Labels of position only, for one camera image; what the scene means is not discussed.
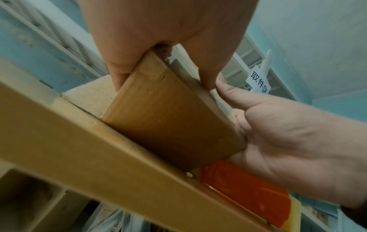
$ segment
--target sign with chinese characters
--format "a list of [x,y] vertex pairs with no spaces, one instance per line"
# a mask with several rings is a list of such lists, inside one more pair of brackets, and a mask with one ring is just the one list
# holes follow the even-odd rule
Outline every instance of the sign with chinese characters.
[[252,87],[251,92],[269,94],[271,89],[266,75],[257,65],[251,70],[246,82]]

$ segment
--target wooden shelf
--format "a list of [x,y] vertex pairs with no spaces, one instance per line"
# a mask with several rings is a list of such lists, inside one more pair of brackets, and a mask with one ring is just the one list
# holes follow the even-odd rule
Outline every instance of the wooden shelf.
[[301,209],[302,213],[302,220],[317,227],[318,229],[321,229],[325,232],[331,232],[331,229],[325,225],[322,221],[320,221],[316,216],[314,216],[310,211],[308,211],[306,208],[302,206]]

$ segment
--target paper sign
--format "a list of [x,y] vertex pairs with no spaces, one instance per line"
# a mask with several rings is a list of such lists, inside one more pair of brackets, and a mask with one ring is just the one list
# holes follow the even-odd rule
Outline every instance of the paper sign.
[[269,94],[271,89],[266,75],[257,65],[255,65],[255,67],[251,70],[246,82],[252,87],[251,92]]

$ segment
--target hand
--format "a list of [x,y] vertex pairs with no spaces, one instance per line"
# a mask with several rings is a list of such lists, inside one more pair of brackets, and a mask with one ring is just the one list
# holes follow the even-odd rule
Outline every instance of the hand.
[[207,89],[241,42],[258,0],[82,0],[116,90],[145,51],[181,43]]
[[229,158],[269,182],[356,208],[367,200],[367,124],[216,82],[246,150]]

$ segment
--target orange object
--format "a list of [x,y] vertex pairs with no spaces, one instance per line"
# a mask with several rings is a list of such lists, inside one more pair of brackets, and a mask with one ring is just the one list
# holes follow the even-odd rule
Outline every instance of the orange object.
[[287,190],[226,161],[202,167],[201,182],[278,228],[290,217],[292,203]]

